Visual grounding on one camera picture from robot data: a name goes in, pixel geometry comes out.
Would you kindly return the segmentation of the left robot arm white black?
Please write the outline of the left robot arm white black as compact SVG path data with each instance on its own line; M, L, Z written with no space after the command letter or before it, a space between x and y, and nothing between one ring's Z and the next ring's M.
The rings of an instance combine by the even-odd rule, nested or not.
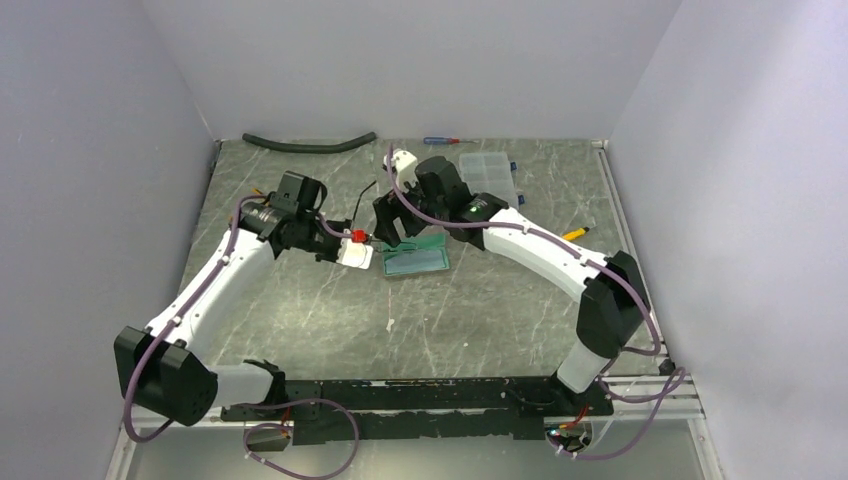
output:
M263 420L284 411L286 377L279 367L257 360L209 367L202 358L233 304L284 251L369 267L367 234L349 220L327 220L320 212L326 195L320 181L287 171L276 190L238 200L220 243L179 296L145 327L118 334L114 352L126 426L135 406L184 426L218 407L245 405Z

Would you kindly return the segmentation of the light blue cleaning cloth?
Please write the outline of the light blue cleaning cloth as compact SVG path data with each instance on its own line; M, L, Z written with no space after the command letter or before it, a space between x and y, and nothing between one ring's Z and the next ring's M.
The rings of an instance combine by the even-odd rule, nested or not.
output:
M440 251L425 250L387 257L383 266L386 276L398 276L445 270L449 263Z

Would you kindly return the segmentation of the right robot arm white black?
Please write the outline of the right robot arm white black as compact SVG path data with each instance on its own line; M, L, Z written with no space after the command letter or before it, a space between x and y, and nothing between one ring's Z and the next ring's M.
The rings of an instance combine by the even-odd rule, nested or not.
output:
M398 150L384 156L390 190L373 203L374 238L397 246L427 227L475 248L510 259L546 279L578 305L577 341L558 366L550 401L564 415L577 413L588 388L619 355L641 325L658 335L638 262L618 251L606 255L579 247L527 219L505 200L472 193L443 156L419 160Z

